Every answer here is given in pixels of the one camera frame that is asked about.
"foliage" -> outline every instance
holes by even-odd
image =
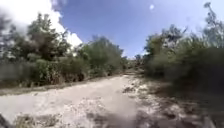
[[[142,65],[142,56],[141,55],[136,55],[135,56],[135,67],[141,67]]]
[[[2,18],[0,22],[1,85],[31,87],[83,81],[127,68],[123,51],[105,37],[94,37],[72,51],[66,32],[57,33],[52,29],[48,15],[39,14],[26,35],[21,35],[13,26],[4,35],[2,31],[10,21]]]
[[[83,58],[91,68],[90,75],[105,76],[119,72],[124,67],[125,58],[122,50],[105,37],[95,37],[93,41],[82,46],[77,57]]]
[[[203,37],[185,35],[186,30],[182,32],[173,25],[161,34],[149,36],[145,47],[147,54],[143,57],[143,69],[147,75],[188,85],[180,86],[182,88],[198,85],[194,87],[223,89],[224,25],[216,19],[210,3],[205,7],[209,13]]]

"white cloud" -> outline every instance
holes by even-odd
[[[149,6],[149,9],[150,10],[153,10],[155,8],[155,6],[153,5],[153,4],[151,4],[150,6]]]
[[[64,4],[66,4],[66,0],[0,0],[0,10],[21,31],[26,31],[27,26],[37,18],[37,14],[42,13],[49,14],[52,27],[57,32],[64,32],[66,28],[60,23],[62,15],[55,10]],[[75,33],[68,33],[68,41],[72,46],[82,43]]]

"green tree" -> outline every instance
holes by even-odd
[[[93,74],[112,74],[122,68],[124,60],[119,46],[114,45],[105,37],[95,37],[93,41],[85,44],[77,52],[90,65]]]
[[[177,28],[175,25],[171,25],[168,30],[163,29],[161,34],[149,36],[146,40],[146,52],[151,57],[160,54],[164,49],[173,52],[186,30],[187,29],[181,31],[181,29]]]
[[[5,15],[0,14],[0,60],[8,60],[11,56],[10,48],[12,46],[12,32],[15,27]]]
[[[211,3],[204,5],[208,9],[206,18],[207,25],[203,30],[205,41],[214,47],[224,47],[224,23],[217,19],[215,12],[211,8]]]
[[[136,55],[135,56],[135,67],[139,67],[142,64],[142,56],[141,55]]]
[[[57,33],[51,28],[51,21],[48,15],[38,15],[37,20],[33,21],[28,27],[28,33],[25,37],[15,34],[14,56],[32,60],[41,58],[52,61],[57,57],[64,56],[70,45],[66,41],[66,32]]]

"dirt road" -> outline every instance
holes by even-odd
[[[53,125],[51,121],[47,127],[54,128],[204,127],[201,117],[192,112],[187,115],[176,102],[149,94],[139,95],[139,90],[144,94],[150,84],[133,88],[135,85],[139,85],[138,79],[123,75],[64,89],[5,95],[0,97],[0,113],[11,123],[26,114],[53,115],[57,121]]]
[[[24,114],[51,114],[59,115],[61,123],[71,127],[80,124],[91,127],[86,120],[86,113],[107,110],[134,116],[136,103],[122,94],[124,86],[129,84],[131,81],[128,76],[117,76],[61,90],[1,96],[0,112],[10,122]]]

